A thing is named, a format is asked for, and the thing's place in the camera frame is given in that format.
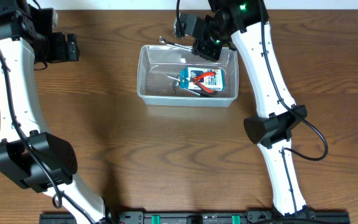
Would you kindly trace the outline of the silver wrench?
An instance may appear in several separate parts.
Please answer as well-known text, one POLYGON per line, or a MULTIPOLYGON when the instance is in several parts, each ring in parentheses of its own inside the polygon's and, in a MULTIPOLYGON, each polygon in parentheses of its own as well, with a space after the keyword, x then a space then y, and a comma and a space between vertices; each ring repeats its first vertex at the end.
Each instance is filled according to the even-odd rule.
POLYGON ((174 47, 176 49, 181 49, 181 50, 186 50, 188 52, 192 52, 193 49, 191 47, 186 47, 184 45, 180 45, 180 44, 176 44, 176 43, 173 43, 173 42, 169 42, 166 38, 160 36, 158 38, 158 41, 161 43, 161 44, 164 44, 164 45, 167 45, 167 46, 171 46, 171 47, 174 47))

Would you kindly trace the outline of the blue white screwdriver box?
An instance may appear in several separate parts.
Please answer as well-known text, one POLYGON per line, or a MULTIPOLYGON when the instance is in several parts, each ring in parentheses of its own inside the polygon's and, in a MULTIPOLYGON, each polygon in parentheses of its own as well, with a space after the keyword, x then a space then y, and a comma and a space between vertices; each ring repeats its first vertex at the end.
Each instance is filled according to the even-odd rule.
POLYGON ((185 67, 180 72, 180 87, 188 90, 202 90, 200 87, 193 84, 194 77, 200 76, 204 72, 214 72, 214 77, 207 77, 200 80, 205 87, 218 91, 224 91, 226 84, 224 80, 224 70, 220 68, 198 68, 198 67, 185 67))

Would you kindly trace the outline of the red handled pliers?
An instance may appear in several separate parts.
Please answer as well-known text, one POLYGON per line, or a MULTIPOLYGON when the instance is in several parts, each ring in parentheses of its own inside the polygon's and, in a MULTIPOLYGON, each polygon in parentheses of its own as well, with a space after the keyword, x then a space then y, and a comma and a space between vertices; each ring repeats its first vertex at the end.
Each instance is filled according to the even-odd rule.
POLYGON ((216 92, 215 90, 209 89, 209 88, 205 87, 202 83, 200 83, 201 79, 207 78, 207 77, 214 77, 214 76, 215 76, 214 72, 204 72, 200 76, 194 77, 193 84, 200 87, 202 90, 204 90, 207 93, 215 94, 215 92, 216 92))

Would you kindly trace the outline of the screwdriver yellow collar black handle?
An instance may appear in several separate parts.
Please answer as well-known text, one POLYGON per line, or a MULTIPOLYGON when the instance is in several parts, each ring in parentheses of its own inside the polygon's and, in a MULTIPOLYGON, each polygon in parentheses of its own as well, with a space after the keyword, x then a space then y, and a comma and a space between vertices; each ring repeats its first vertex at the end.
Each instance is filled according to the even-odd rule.
POLYGON ((176 77, 172 77, 172 76, 169 76, 169 75, 166 75, 167 78, 170 78, 172 80, 176 80, 178 82, 180 82, 180 79, 179 78, 176 78, 176 77))

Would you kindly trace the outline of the clear plastic container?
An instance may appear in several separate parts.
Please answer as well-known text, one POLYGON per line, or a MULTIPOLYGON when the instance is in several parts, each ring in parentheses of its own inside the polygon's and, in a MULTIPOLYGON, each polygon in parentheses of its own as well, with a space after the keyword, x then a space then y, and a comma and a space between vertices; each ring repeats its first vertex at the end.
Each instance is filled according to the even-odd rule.
POLYGON ((237 98, 239 89, 239 62, 237 52, 222 49, 217 62, 211 62, 185 50, 166 45, 145 45, 140 50, 137 71, 137 94, 147 105, 228 107, 237 98), (198 97, 176 88, 178 82, 166 75, 179 78, 185 67, 220 68, 224 70, 225 90, 209 97, 198 97))

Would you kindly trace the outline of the small claw hammer black handle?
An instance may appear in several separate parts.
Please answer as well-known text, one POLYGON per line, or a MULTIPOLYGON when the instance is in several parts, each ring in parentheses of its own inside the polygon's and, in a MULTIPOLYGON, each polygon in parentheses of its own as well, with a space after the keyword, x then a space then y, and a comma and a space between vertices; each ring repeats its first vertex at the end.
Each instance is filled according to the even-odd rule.
POLYGON ((209 95, 207 95, 207 94, 205 94, 205 93, 200 93, 200 92, 198 92, 198 91, 193 91, 193 90, 188 90, 188 89, 180 88, 178 82, 174 82, 174 83, 173 83, 173 93, 174 93, 174 94, 176 93, 176 88, 179 88, 180 90, 185 90, 185 91, 187 91, 187 92, 189 92, 189 93, 192 93, 192 94, 194 94, 194 95, 196 95, 196 96, 198 96, 198 97, 209 97, 209 95))

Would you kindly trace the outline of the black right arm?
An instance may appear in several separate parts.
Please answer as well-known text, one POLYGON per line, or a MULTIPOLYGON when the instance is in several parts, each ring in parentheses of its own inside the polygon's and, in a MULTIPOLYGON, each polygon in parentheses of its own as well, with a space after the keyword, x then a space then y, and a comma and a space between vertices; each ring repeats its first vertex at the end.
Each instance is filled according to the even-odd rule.
POLYGON ((291 132, 307 115, 287 90, 271 43, 269 15, 263 1, 210 1, 213 16, 177 12, 175 35, 194 38, 192 52, 212 62, 223 45, 236 49, 254 92, 255 116, 244 120, 249 139, 260 149, 281 217, 300 216, 306 208, 295 174, 291 132))

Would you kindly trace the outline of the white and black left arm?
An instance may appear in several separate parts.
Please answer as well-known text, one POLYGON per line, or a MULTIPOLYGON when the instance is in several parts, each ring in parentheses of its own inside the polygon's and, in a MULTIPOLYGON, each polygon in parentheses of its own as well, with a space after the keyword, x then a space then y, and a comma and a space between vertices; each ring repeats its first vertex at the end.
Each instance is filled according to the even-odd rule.
POLYGON ((35 65, 76 62, 75 34, 54 31, 58 16, 19 0, 0 0, 0 172, 22 189, 48 195, 75 223, 112 223, 104 199, 78 175, 72 145, 42 114, 35 65))

